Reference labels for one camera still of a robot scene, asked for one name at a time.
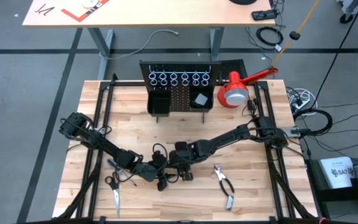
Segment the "red lamp arm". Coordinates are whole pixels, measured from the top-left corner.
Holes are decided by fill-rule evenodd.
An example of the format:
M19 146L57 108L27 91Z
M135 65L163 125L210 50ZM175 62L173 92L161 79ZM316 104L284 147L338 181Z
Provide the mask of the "red lamp arm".
M255 73L253 75L251 75L250 77L247 78L243 78L242 80L240 80L240 82L244 85L249 85L251 83L254 83L258 80L261 80L263 78L269 77L271 75L275 75L278 73L278 69L274 68L274 67L270 67L268 69L265 69L261 72Z

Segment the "wooden desk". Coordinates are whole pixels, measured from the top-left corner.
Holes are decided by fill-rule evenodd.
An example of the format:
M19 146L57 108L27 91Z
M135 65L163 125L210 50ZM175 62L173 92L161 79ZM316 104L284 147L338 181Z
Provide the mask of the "wooden desk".
M86 27L103 57L110 56L114 31L106 38L99 27L214 27L210 30L211 59L219 60L225 26L274 26L274 19L254 21L251 12L270 9L269 0L241 6L229 0L99 0L92 9L84 0L33 0L23 21L27 27ZM98 80L106 76L101 59Z
M100 82L95 81L85 82L78 107L79 112L91 118L96 106L99 84ZM272 80L268 81L268 84L277 126L293 126L284 82ZM252 88L250 97L254 97ZM143 154L145 161L151 159L152 146L156 142L171 151L176 141L210 139L250 120L249 116L241 116L242 107L223 108L215 99L214 108L205 114L205 124L201 122L201 113L171 113L169 117L160 118L156 123L155 118L147 113L146 104L147 92L144 86L115 86L109 117L112 132L107 135L107 138L118 147ZM290 147L300 150L296 144L291 143ZM87 149L83 146L68 152L54 216L60 215L79 191L86 152ZM308 211L316 215L303 158L289 150L284 150L283 155L292 191ZM112 173L112 169L106 163L107 158L110 156L105 153L95 220L101 215L106 216L108 220L116 219L113 193L104 183L104 178ZM227 198L222 193L213 172L214 164L221 166L223 173L231 180L236 190L231 212L224 209ZM216 151L208 160L192 165L191 169L193 181L169 184L163 192L157 190L156 181L146 182L138 176L133 177L138 187L134 187L130 182L123 183L120 189L120 220L268 220L269 216L275 215L263 144L253 141L237 142ZM85 212L88 211L89 195L90 191L85 202ZM280 192L280 195L284 213L288 215L283 193Z

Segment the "desk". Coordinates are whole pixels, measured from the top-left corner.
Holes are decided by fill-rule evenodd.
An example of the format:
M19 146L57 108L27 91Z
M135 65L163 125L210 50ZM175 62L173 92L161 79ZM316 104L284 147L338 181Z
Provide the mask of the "desk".
M251 12L270 9L269 0L241 6L229 0L100 0L90 10L82 0L33 0L24 19L27 27L86 27L104 57L110 56L114 31L106 39L99 27L213 27L211 57L219 60L225 26L274 26L275 21L254 21ZM101 59L98 80L103 80L107 60Z
M78 106L79 112L91 118L99 85L99 81L86 81ZM268 86L277 126L293 126L283 80L268 81ZM252 87L249 90L250 97L253 98L255 95ZM151 159L152 146L156 142L171 151L176 141L210 139L250 120L250 116L241 116L242 107L227 109L218 103L216 97L214 100L214 108L205 114L205 124L202 124L202 113L170 113L169 117L160 118L156 123L155 118L147 113L147 92L144 86L115 86L108 123L112 132L106 137L118 147L143 154L144 161L148 161ZM103 104L106 104L106 98L103 99ZM289 146L300 150L296 144L291 143ZM66 209L79 191L86 153L87 149L83 146L68 152L54 217ZM99 220L100 216L106 216L108 220L116 219L113 192L104 183L104 178L112 173L106 163L107 158L110 156L105 153L99 178L95 220ZM283 158L292 191L306 209L316 215L303 158L289 150L283 151ZM214 164L221 166L236 190L231 212L224 209L227 198L222 193L213 171ZM253 141L237 142L216 151L208 160L192 165L191 169L193 181L169 184L163 192L157 190L156 181L146 182L138 176L133 177L138 187L130 182L123 183L120 189L120 220L266 221L269 216L275 215L264 144ZM85 200L85 215L89 207L89 195L90 190ZM280 198L284 214L288 216L281 190Z

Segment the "desk leg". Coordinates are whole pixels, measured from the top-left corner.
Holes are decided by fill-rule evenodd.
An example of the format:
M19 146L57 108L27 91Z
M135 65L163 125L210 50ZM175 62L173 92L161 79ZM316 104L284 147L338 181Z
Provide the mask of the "desk leg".
M209 38L211 39L211 58L212 61L219 60L219 49L223 37L224 27L215 27L209 29Z
M102 32L99 28L88 28L89 33L92 36L93 41L98 47L100 54L103 57L110 56L110 49L112 47L112 42L114 40L114 31L111 29L107 32L106 39L103 38ZM99 66L98 80L104 80L106 78L108 66L108 59L101 58Z

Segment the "red lamp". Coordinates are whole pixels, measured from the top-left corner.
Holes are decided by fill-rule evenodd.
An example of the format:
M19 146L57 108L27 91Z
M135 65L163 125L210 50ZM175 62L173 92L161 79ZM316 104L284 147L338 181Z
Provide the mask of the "red lamp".
M248 89L246 85L254 83L265 77L277 74L278 69L270 67L266 70L240 79L238 72L229 73L229 83L222 86L218 91L218 101L227 108L236 108L247 101Z

